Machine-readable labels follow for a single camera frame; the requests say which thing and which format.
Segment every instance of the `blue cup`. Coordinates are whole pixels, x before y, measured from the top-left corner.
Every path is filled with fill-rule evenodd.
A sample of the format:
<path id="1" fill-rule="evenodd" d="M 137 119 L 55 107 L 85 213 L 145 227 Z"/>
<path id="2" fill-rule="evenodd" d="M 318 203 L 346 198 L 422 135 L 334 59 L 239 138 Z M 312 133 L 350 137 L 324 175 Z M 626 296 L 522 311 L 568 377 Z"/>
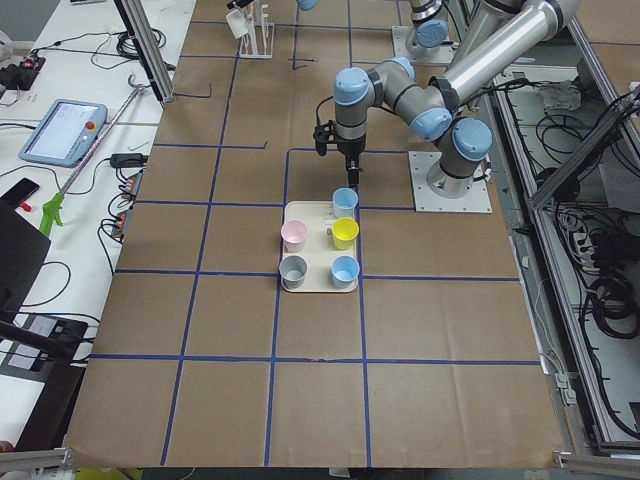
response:
<path id="1" fill-rule="evenodd" d="M 336 258 L 331 266 L 331 277 L 336 288 L 347 288 L 359 274 L 360 264 L 348 255 Z"/>
<path id="2" fill-rule="evenodd" d="M 336 218 L 353 218 L 357 204 L 358 194 L 350 188 L 339 188 L 333 192 L 333 215 Z"/>

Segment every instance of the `smartphone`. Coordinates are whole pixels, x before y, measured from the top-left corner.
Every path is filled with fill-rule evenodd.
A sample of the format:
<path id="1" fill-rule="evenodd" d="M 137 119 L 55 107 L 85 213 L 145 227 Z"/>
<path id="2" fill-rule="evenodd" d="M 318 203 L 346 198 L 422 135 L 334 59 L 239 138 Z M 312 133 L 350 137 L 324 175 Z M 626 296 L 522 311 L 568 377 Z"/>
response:
<path id="1" fill-rule="evenodd" d="M 40 185 L 33 180 L 23 178 L 2 195 L 0 200 L 3 200 L 11 208 L 18 208 L 22 202 L 33 195 L 39 188 Z"/>

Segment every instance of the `metal mounting plate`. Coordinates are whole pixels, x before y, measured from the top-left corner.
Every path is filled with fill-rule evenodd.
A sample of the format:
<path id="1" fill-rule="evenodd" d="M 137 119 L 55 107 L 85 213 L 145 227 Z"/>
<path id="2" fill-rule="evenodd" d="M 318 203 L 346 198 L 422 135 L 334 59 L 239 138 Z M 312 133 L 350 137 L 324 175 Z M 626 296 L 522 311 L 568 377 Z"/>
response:
<path id="1" fill-rule="evenodd" d="M 446 66 L 451 63 L 454 55 L 451 45 L 424 49 L 417 55 L 409 52 L 405 42 L 412 28 L 413 27 L 391 27 L 393 51 L 396 57 L 406 57 L 413 65 Z"/>
<path id="2" fill-rule="evenodd" d="M 436 213 L 492 213 L 485 182 L 473 182 L 469 193 L 462 198 L 444 198 L 427 185 L 427 172 L 442 154 L 440 152 L 409 152 L 411 184 L 416 212 Z M 480 167 L 475 176 L 482 175 Z"/>

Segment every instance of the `tray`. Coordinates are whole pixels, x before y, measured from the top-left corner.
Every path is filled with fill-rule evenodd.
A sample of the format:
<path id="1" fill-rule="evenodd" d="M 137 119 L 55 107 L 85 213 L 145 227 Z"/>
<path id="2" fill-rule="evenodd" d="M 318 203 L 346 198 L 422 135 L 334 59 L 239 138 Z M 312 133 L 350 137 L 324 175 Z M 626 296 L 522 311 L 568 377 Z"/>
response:
<path id="1" fill-rule="evenodd" d="M 333 261 L 343 255 L 357 260 L 356 244 L 348 250 L 338 250 L 333 245 L 331 226 L 336 221 L 332 202 L 290 202 L 284 209 L 284 221 L 300 220 L 307 225 L 309 236 L 301 252 L 289 253 L 282 247 L 282 258 L 299 255 L 307 262 L 304 283 L 295 289 L 282 287 L 292 293 L 348 293 L 358 286 L 355 280 L 347 288 L 336 288 L 331 279 Z"/>

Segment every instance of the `table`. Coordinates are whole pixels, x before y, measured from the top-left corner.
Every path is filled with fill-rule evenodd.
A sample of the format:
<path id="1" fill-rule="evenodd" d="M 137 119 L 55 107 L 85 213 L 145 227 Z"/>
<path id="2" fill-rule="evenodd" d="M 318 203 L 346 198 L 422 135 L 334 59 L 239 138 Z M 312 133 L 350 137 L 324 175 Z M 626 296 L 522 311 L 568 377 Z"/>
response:
<path id="1" fill-rule="evenodd" d="M 149 20 L 153 26 L 160 28 L 167 35 L 167 44 L 163 48 L 165 60 L 177 63 L 182 48 L 186 27 L 193 10 L 194 2 L 189 0 L 145 0 L 143 1 Z M 120 18 L 112 2 L 71 7 L 62 1 L 42 34 L 36 46 L 48 45 L 60 38 L 68 38 L 87 31 L 123 30 Z M 78 41 L 74 48 L 95 48 L 95 38 Z M 56 98 L 70 98 L 104 103 L 109 114 L 124 102 L 131 92 L 127 85 L 130 73 L 137 75 L 138 81 L 145 81 L 146 76 L 140 66 L 129 63 L 110 71 L 103 71 L 89 62 L 89 56 L 68 52 L 43 52 L 48 63 L 29 92 L 23 92 L 19 101 L 11 106 L 0 106 L 0 123 L 14 122 L 37 125 L 44 113 Z M 82 81 L 70 81 L 70 72 Z M 3 97 L 10 102 L 11 93 Z M 157 130 L 162 109 L 150 91 L 136 100 L 122 117 L 121 124 L 116 125 L 106 137 L 104 143 L 96 151 L 94 160 L 86 167 L 71 191 L 84 191 L 91 185 L 91 178 L 96 164 L 112 153 L 135 151 L 148 154 Z M 18 159 L 17 155 L 29 138 L 31 131 L 22 128 L 0 127 L 0 175 L 14 168 L 36 165 Z M 70 169 L 52 167 L 57 173 L 60 183 L 64 183 Z M 137 170 L 126 169 L 131 175 Z M 34 226 L 41 219 L 41 206 L 51 199 L 57 191 L 53 173 L 34 168 L 25 168 L 6 176 L 0 176 L 0 191 L 4 192 L 22 177 L 28 177 L 40 185 L 40 190 L 30 199 L 33 211 L 20 214 Z M 64 294 L 56 300 L 35 310 L 39 312 L 80 312 L 100 317 L 104 302 L 112 281 L 105 253 L 100 246 L 96 230 L 102 218 L 107 216 L 106 206 L 119 193 L 119 182 L 108 163 L 96 170 L 96 186 L 87 195 L 67 196 L 61 217 L 65 225 L 54 226 L 51 234 L 51 248 L 48 261 L 58 260 L 68 264 L 72 270 L 71 282 Z M 120 246 L 105 239 L 108 253 L 115 263 Z M 36 303 L 52 297 L 60 290 L 65 279 L 62 268 L 44 267 L 26 303 Z M 24 316 L 16 317 L 19 323 Z M 89 321 L 91 328 L 87 337 L 96 332 L 96 325 Z M 0 350 L 8 348 L 8 342 L 0 343 Z M 88 345 L 82 345 L 77 357 L 89 352 Z M 0 420 L 0 438 L 15 443 L 31 414 L 33 406 L 42 390 L 42 384 L 22 379 L 0 376 L 0 404 L 11 415 L 4 415 Z"/>
<path id="2" fill-rule="evenodd" d="M 271 61 L 236 58 L 226 11 L 195 7 L 175 84 L 213 95 L 165 108 L 66 439 L 74 461 L 549 466 L 563 445 L 494 187 L 492 215 L 416 213 L 406 151 L 432 147 L 397 119 L 369 118 L 358 289 L 279 286 L 285 204 L 346 183 L 343 158 L 313 150 L 315 107 L 338 70 L 392 55 L 380 25 L 399 12 L 273 7 Z"/>

